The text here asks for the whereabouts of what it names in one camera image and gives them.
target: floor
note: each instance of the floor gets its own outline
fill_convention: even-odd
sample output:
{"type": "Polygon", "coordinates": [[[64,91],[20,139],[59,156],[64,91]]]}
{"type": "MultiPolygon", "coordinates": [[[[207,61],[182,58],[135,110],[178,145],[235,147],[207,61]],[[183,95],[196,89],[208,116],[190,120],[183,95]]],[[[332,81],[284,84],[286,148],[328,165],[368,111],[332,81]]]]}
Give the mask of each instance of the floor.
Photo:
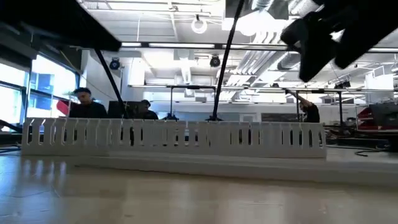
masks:
{"type": "Polygon", "coordinates": [[[396,223],[398,190],[75,167],[0,156],[0,223],[396,223]]]}

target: white plastic barrier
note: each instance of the white plastic barrier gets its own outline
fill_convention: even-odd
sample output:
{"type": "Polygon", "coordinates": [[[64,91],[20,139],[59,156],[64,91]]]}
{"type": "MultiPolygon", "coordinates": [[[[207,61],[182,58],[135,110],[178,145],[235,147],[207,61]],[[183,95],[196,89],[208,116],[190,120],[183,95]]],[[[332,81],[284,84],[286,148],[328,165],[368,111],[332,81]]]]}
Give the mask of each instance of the white plastic barrier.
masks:
{"type": "Polygon", "coordinates": [[[108,156],[113,152],[325,158],[321,124],[27,118],[24,155],[108,156]],[[31,139],[29,126],[32,126],[31,139]],[[40,138],[40,127],[44,127],[40,138]]]}

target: man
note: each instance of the man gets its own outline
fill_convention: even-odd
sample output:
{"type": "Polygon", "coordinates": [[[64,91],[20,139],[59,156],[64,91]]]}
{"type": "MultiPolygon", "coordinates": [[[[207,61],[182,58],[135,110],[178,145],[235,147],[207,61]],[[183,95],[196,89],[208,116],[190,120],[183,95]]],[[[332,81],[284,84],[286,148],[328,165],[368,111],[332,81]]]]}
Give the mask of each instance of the man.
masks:
{"type": "Polygon", "coordinates": [[[290,93],[292,96],[296,97],[297,100],[300,100],[300,109],[304,112],[304,118],[303,121],[306,123],[319,123],[320,118],[319,118],[319,111],[318,107],[313,104],[312,102],[309,102],[308,100],[302,98],[301,96],[296,95],[294,92],[286,89],[285,90],[286,94],[290,93]]]}
{"type": "Polygon", "coordinates": [[[147,100],[142,100],[141,103],[143,104],[143,107],[141,108],[141,111],[137,115],[137,118],[139,119],[159,119],[157,117],[157,114],[149,109],[150,103],[147,100]]]}
{"type": "Polygon", "coordinates": [[[77,88],[73,92],[80,101],[79,105],[71,108],[70,118],[107,118],[104,105],[96,103],[91,98],[91,91],[87,88],[77,88]]]}

